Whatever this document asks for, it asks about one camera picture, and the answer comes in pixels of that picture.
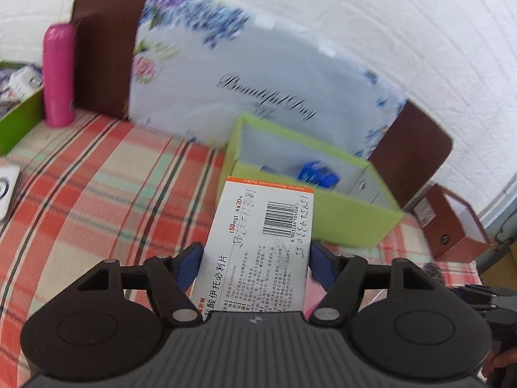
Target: human hand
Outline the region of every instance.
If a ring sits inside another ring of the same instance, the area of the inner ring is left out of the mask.
[[[487,378],[496,368],[505,368],[508,365],[517,364],[517,348],[509,349],[500,355],[490,350],[483,363],[482,374]]]

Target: pink thermos bottle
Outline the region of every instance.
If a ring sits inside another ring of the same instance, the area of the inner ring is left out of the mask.
[[[43,97],[48,126],[73,123],[73,53],[76,31],[73,25],[51,25],[43,39]]]

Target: metal screw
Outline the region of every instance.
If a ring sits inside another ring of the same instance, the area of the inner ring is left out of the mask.
[[[178,309],[172,313],[172,317],[178,322],[190,322],[197,318],[197,312],[192,309]]]
[[[335,321],[339,318],[339,311],[334,308],[319,308],[314,311],[314,316],[320,321]]]
[[[255,316],[254,318],[249,318],[248,321],[256,325],[262,322],[262,318]]]

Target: bed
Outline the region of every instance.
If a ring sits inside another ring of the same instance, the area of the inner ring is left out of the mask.
[[[0,226],[0,387],[30,378],[20,350],[23,323],[105,258],[141,264],[206,242],[224,153],[89,111],[64,129],[40,123],[0,164],[22,168],[14,214]],[[389,264],[430,261],[406,215],[372,250],[330,247]],[[479,282],[475,264],[439,263],[448,285]],[[321,298],[308,279],[305,311]],[[145,293],[131,300],[148,306]]]

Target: green box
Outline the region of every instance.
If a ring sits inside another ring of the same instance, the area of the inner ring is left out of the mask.
[[[0,62],[0,68],[21,68],[23,66],[25,64]],[[3,156],[9,153],[44,116],[42,90],[39,90],[7,115],[3,116],[0,119],[0,155]]]
[[[322,161],[341,180],[334,190],[314,189],[312,237],[326,242],[373,248],[402,218],[390,191],[368,161],[358,159],[271,121],[241,114],[224,159],[217,199],[228,176],[300,185],[302,166]],[[278,173],[260,170],[267,166]]]

